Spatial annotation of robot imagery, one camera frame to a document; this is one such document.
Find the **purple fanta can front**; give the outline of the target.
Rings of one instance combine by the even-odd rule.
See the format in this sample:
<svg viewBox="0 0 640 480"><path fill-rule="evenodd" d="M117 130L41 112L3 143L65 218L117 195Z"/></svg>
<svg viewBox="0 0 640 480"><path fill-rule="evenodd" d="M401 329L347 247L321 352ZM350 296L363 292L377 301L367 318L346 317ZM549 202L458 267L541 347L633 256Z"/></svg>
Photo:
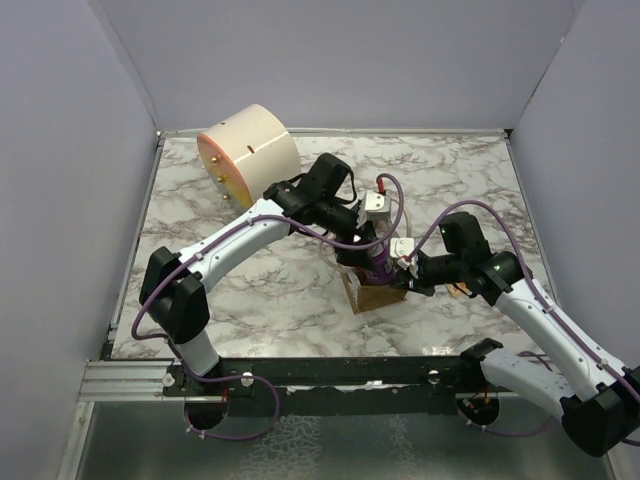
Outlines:
<svg viewBox="0 0 640 480"><path fill-rule="evenodd" d="M366 251L367 265L363 268L362 283L366 286L383 286L395 278L393 262L387 243L380 243Z"/></svg>

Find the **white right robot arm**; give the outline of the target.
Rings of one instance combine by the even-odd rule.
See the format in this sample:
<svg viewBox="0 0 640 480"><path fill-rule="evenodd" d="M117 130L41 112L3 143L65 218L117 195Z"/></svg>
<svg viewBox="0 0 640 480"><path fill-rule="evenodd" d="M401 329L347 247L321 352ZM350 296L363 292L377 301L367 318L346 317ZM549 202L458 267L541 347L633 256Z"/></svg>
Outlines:
<svg viewBox="0 0 640 480"><path fill-rule="evenodd" d="M440 218L445 254L427 256L412 240L396 264L407 287L423 295L435 287L463 283L514 321L548 358L548 371L486 339L467 349L461 383L481 391L506 388L559 419L585 453L600 457L626 443L639 427L639 371L624 364L587 335L532 277L514 252L492 252L475 216L456 212Z"/></svg>

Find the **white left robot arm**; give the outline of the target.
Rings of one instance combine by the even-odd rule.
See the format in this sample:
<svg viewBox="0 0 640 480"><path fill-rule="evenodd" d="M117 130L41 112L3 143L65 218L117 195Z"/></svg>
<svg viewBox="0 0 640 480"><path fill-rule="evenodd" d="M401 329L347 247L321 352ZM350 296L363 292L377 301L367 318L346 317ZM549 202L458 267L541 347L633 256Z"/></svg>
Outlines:
<svg viewBox="0 0 640 480"><path fill-rule="evenodd" d="M372 221L361 218L360 202L337 195L353 178L348 164L324 153L308 172L269 186L246 213L208 239L180 252L161 247L151 254L139 302L187 365L186 382L195 392L210 394L221 380L219 354L205 331L207 295L260 249L315 225L331 234L337 263L359 271L365 284L393 279L387 245Z"/></svg>

